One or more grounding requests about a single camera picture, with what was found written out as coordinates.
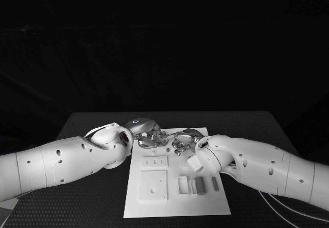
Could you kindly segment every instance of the white platform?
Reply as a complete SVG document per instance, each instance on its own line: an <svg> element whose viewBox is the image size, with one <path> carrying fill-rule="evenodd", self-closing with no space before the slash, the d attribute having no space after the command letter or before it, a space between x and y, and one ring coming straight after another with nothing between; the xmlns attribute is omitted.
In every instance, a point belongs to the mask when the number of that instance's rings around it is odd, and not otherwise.
<svg viewBox="0 0 329 228"><path fill-rule="evenodd" d="M207 136L206 128L193 128L203 136ZM161 129L167 134L184 130L184 128ZM170 217L170 216L199 216L199 215L230 215L225 191L220 183L220 176L209 173L204 169L194 174L191 169L186 167L186 161L189 156L193 155L191 151L184 151L183 156L174 155L174 149L171 147L171 141L167 146L152 149L141 149L134 141L134 148L131 154L131 165L128 174L128 188L124 207L124 218L141 218L141 217ZM151 169L141 168L141 158L167 156L167 168L165 171L165 187L167 187L167 200L144 202L139 200L139 180L141 171L151 171ZM178 195L178 182L177 177L187 176L189 183L189 196ZM194 177L203 177L204 182L204 195L191 195L190 179ZM212 177L216 177L219 191L215 191L212 185Z"/></svg>

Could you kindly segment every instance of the dark fabric backdrop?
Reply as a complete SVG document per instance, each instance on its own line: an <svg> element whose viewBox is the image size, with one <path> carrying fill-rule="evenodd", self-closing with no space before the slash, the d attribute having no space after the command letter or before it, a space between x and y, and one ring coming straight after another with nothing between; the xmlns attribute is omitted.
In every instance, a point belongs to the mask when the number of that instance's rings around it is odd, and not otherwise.
<svg viewBox="0 0 329 228"><path fill-rule="evenodd" d="M311 29L326 24L324 2L8 4L0 15L7 144L53 141L73 112L265 110L300 154L327 147L329 45L326 30ZM233 24L249 21L279 29Z"/></svg>

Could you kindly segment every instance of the mesh surface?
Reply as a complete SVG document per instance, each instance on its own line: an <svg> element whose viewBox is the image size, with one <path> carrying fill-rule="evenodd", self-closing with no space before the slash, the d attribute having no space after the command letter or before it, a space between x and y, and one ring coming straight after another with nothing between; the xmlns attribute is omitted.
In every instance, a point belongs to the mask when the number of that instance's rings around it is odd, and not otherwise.
<svg viewBox="0 0 329 228"><path fill-rule="evenodd" d="M73 113L57 140L85 136L89 130L115 122L148 117L161 128L206 127L209 135L223 134L268 143L297 155L291 142L268 112L121 112ZM290 228L264 202L258 191L220 174L230 215L125 218L124 203L131 156L113 169L101 169L67 184L34 190L20 197L4 228ZM265 196L278 213L300 228L324 228L329 223L288 211ZM329 219L329 212L307 203L277 197L297 211Z"/></svg>

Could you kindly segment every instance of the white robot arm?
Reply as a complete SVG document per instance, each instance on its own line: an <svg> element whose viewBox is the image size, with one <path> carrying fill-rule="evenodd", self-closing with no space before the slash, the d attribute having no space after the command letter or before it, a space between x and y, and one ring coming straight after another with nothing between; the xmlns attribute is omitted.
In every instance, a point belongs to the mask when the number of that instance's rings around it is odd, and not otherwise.
<svg viewBox="0 0 329 228"><path fill-rule="evenodd" d="M187 164L197 173L226 173L251 188L301 200L329 211L329 166L310 162L275 146L213 135L193 139Z"/></svg>
<svg viewBox="0 0 329 228"><path fill-rule="evenodd" d="M131 154L134 139L145 149L167 143L164 132L147 118L131 120L124 127L111 123L86 136L0 156L0 202L31 190L66 184L95 174L102 167L115 168Z"/></svg>

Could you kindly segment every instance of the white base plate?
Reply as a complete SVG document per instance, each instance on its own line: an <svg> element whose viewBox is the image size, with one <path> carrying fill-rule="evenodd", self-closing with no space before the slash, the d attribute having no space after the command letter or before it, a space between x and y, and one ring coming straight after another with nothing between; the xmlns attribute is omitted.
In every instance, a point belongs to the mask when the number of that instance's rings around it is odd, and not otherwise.
<svg viewBox="0 0 329 228"><path fill-rule="evenodd" d="M167 134L183 131L186 128L161 129ZM203 136L207 136L206 128L193 128ZM167 156L167 201L142 203L138 200L138 184L141 176L141 157L145 156ZM204 195L191 196L191 189L189 185L189 196L178 195L177 177L187 176L187 183L190 179L202 176L204 182ZM216 177L219 191L215 191L212 185L212 177ZM134 149L131 154L129 174L128 174L128 188L124 207L124 218L144 218L144 217L170 217L170 216L199 216L199 215L230 215L225 191L220 183L220 176L209 173L204 169L194 174L191 169L183 169L181 156L174 155L174 148L171 141L164 147L142 149L134 141Z"/></svg>

